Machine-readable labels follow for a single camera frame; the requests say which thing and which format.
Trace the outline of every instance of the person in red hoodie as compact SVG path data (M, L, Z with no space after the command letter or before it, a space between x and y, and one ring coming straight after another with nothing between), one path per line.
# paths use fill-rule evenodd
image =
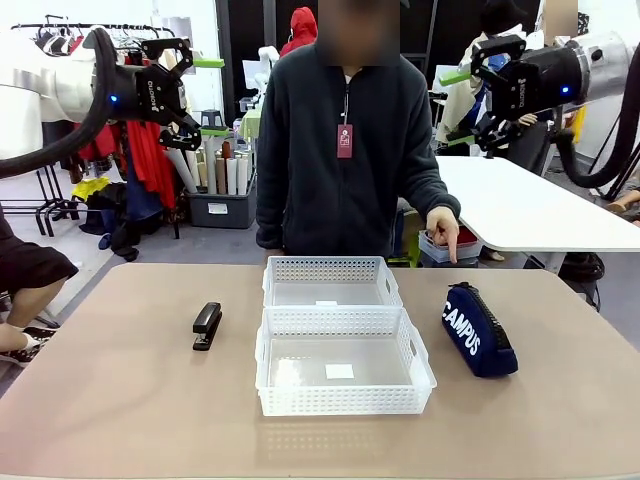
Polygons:
M316 17L309 7L296 8L291 16L291 31L293 38L282 47L280 57L294 51L298 47L310 45L318 36L318 24Z

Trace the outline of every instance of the white sticker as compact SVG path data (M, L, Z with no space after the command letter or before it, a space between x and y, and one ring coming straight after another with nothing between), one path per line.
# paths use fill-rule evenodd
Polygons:
M229 209L225 203L210 203L209 214L210 215L227 215Z
M354 378L353 366L350 363L325 365L324 369L327 380Z

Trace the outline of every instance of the black stapler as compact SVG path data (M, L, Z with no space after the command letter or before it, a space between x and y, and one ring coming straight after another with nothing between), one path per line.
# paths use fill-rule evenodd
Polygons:
M207 303L202 311L198 314L196 321L193 322L193 333L198 335L196 341L193 342L193 349L199 352L206 352L211 348L213 337L220 325L222 318L222 309L217 302Z

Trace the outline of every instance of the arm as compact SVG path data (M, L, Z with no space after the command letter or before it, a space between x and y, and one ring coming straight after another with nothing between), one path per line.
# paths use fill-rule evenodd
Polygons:
M258 139L258 204L256 220L258 245L281 249L282 220L289 190L289 131L284 106L285 85L279 81L277 66L271 72L262 106Z
M426 87L411 111L399 171L399 193L423 218L436 207L450 208L456 218L460 203L449 195L431 149L431 109Z

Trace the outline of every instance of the red name tag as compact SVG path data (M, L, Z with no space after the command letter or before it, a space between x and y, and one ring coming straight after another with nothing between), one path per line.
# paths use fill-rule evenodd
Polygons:
M353 125L338 125L338 158L351 158L353 154Z

